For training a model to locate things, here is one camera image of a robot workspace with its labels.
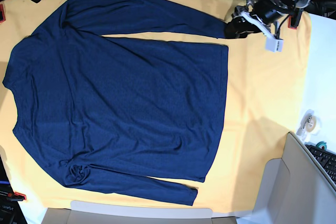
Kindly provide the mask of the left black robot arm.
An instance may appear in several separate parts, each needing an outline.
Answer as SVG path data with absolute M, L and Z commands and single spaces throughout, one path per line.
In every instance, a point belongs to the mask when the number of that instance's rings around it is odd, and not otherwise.
M 289 27 L 296 29 L 304 8 L 311 0 L 246 0 L 244 6 L 236 6 L 232 20 L 224 29 L 226 39 L 246 38 L 250 34 L 263 33 L 266 37 L 279 40 L 285 16 Z

